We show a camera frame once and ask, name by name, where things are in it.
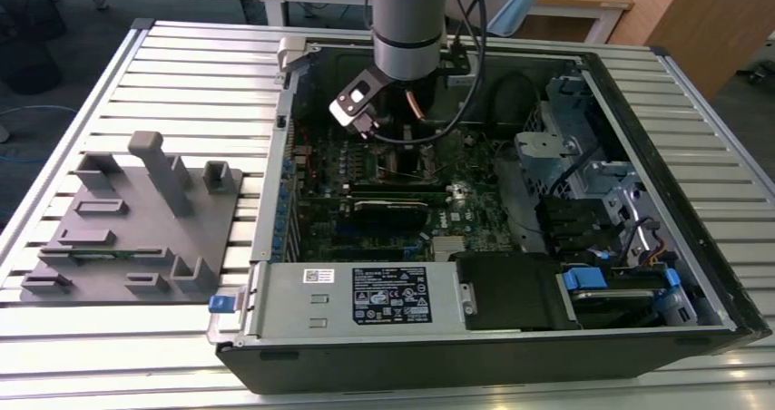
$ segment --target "aluminum table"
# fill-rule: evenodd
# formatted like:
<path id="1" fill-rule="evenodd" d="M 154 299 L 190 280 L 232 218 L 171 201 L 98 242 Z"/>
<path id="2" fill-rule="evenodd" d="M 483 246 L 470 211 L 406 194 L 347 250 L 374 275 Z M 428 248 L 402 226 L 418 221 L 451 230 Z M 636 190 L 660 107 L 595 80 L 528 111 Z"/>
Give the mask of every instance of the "aluminum table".
<path id="1" fill-rule="evenodd" d="M 190 167 L 226 159 L 246 172 L 223 288 L 244 284 L 290 34 L 367 39 L 366 32 L 155 22 L 119 47 L 0 236 L 0 408 L 371 407 L 765 409 L 775 406 L 775 337 L 644 376 L 378 394 L 260 396 L 219 364 L 206 306 L 24 307 L 20 282 L 80 181 L 83 151 L 126 152 L 135 130 L 164 134 Z M 643 47 L 492 40 L 494 45 L 599 54 L 710 233 L 775 327 L 775 187 L 668 57 Z M 238 327 L 222 317 L 222 331 Z"/>

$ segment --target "floor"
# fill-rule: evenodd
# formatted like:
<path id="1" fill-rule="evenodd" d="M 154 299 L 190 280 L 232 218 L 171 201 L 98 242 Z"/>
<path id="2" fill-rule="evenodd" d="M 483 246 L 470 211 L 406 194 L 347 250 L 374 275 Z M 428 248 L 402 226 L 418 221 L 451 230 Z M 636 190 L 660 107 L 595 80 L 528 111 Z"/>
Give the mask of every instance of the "floor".
<path id="1" fill-rule="evenodd" d="M 107 11 L 98 11 L 91 0 L 59 0 L 68 33 L 48 43 L 64 75 L 52 91 L 35 96 L 15 95 L 0 84 L 0 112 L 31 104 L 63 105 L 78 109 L 98 81 L 103 68 L 136 17 L 163 20 L 244 24 L 242 3 L 236 0 L 108 0 Z M 291 24 L 311 27 L 363 29 L 359 6 L 290 6 Z M 250 8 L 251 17 L 264 20 L 262 5 Z M 775 78 L 753 86 L 735 76 L 719 93 L 714 106 L 754 154 L 770 176 L 775 176 Z M 12 138 L 0 144 L 0 156 L 44 160 L 59 142 L 72 115 L 60 111 L 23 111 L 0 116 Z M 0 160 L 0 229 L 43 167 L 42 161 Z"/>

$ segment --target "label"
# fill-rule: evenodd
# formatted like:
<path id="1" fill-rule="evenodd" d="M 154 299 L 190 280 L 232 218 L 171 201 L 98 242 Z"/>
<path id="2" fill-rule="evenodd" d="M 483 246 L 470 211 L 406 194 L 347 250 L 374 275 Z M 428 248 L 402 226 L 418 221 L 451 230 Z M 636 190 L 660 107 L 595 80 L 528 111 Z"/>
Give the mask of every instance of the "label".
<path id="1" fill-rule="evenodd" d="M 426 268 L 354 268 L 352 320 L 360 326 L 432 322 Z"/>
<path id="2" fill-rule="evenodd" d="M 334 283 L 335 271 L 332 269 L 304 269 L 304 283 Z"/>
<path id="3" fill-rule="evenodd" d="M 603 2 L 600 4 L 600 7 L 603 7 L 603 8 L 623 8 L 623 9 L 626 9 L 626 8 L 630 7 L 630 5 L 628 4 L 618 4 L 616 2 Z"/>

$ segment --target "power supply label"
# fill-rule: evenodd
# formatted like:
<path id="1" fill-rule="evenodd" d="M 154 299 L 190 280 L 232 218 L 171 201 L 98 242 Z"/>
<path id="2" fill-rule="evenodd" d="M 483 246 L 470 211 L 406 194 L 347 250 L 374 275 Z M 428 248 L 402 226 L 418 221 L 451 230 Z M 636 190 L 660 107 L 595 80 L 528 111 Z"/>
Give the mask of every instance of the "power supply label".
<path id="1" fill-rule="evenodd" d="M 432 322 L 426 268 L 354 268 L 352 320 L 360 326 Z"/>

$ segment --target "motherboard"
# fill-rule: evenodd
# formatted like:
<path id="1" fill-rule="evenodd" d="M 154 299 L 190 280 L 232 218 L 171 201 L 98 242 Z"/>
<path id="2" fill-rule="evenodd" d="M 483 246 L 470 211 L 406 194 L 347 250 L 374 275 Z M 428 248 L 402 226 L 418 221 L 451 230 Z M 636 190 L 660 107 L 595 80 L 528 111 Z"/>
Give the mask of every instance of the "motherboard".
<path id="1" fill-rule="evenodd" d="M 503 142 L 462 128 L 432 146 L 296 128 L 302 261 L 446 261 L 510 251 L 494 157 Z"/>

